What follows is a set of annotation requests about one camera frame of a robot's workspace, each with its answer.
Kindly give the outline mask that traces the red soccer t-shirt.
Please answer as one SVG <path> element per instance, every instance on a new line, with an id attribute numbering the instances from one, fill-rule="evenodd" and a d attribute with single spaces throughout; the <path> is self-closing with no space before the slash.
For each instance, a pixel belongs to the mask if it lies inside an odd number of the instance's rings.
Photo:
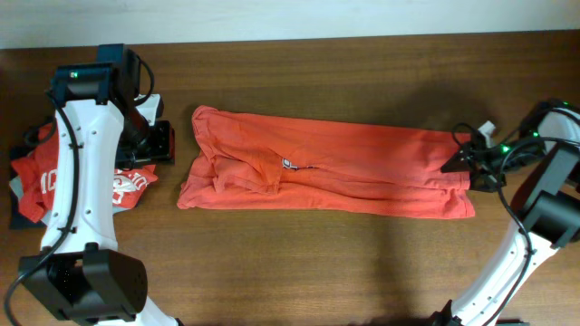
<path id="1" fill-rule="evenodd" d="M 448 132 L 195 109 L 200 148 L 180 209 L 322 209 L 420 219 L 475 215 L 467 172 L 441 172 Z"/>

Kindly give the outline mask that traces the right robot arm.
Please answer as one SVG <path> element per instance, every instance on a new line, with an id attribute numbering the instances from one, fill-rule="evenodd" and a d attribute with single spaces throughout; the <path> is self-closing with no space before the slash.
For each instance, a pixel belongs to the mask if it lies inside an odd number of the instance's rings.
<path id="1" fill-rule="evenodd" d="M 579 240 L 579 109 L 540 101 L 498 144 L 486 122 L 441 167 L 469 172 L 474 191 L 498 195 L 511 220 L 502 243 L 478 279 L 427 320 L 434 326 L 499 325 L 514 295 L 548 258 Z"/>

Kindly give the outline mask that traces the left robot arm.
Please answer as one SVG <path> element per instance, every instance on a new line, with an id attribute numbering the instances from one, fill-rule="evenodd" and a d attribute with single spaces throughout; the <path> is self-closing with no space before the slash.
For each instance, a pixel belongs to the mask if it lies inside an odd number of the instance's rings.
<path id="1" fill-rule="evenodd" d="M 140 93 L 148 70 L 125 45 L 102 44 L 94 62 L 61 66 L 52 78 L 59 140 L 53 209 L 41 251 L 20 259 L 16 283 L 59 321 L 177 323 L 149 297 L 144 263 L 119 251 L 113 223 L 115 170 L 175 158 L 162 98 Z"/>

